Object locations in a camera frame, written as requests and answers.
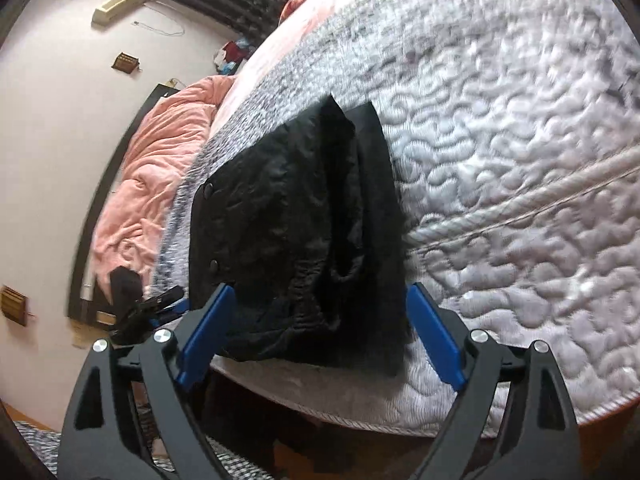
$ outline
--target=mattress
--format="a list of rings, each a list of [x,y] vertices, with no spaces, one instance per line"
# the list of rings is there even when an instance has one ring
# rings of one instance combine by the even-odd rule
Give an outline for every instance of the mattress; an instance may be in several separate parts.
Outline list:
[[[550,343],[580,423],[640,396],[640,47],[611,0],[358,0],[307,35],[178,188],[152,293],[188,283],[190,205],[224,162],[331,93],[372,101],[405,216],[406,281],[469,328]],[[454,399],[424,348],[397,377],[212,366],[353,428],[434,435]],[[497,432],[507,389],[486,426]]]

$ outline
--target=white quilted mattress pad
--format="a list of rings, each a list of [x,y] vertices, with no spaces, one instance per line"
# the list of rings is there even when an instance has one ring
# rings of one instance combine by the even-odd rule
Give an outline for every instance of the white quilted mattress pad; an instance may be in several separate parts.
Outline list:
[[[266,76],[174,208],[243,142],[329,91],[343,108],[371,100],[378,111],[407,283],[501,343],[547,341],[580,423],[640,396],[640,48],[610,0],[359,1]],[[157,290],[186,284],[188,231],[174,218]],[[419,340],[406,355],[396,378],[278,360],[213,366],[322,420],[434,435],[454,393]],[[498,387],[486,434],[507,392]]]

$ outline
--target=black garment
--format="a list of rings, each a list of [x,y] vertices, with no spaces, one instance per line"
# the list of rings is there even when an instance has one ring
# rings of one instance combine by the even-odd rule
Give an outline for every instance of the black garment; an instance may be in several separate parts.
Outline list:
[[[402,217],[371,104],[329,97],[264,136],[200,186],[189,288],[220,282],[238,308],[226,353],[398,371],[404,317]]]

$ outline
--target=black button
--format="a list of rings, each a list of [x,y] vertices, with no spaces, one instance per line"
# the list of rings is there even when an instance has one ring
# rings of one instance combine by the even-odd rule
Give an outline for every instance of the black button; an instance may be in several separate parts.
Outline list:
[[[213,184],[209,182],[204,187],[204,200],[208,200],[212,194],[213,194]]]

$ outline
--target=pink blanket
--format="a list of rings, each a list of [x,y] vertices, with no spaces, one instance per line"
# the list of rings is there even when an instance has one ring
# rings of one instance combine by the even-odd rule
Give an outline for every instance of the pink blanket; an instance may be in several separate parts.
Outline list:
[[[102,210],[92,243],[94,271],[107,298],[109,273],[117,266],[135,270],[148,284],[175,190],[233,81],[206,77],[159,102],[131,139],[122,182]]]

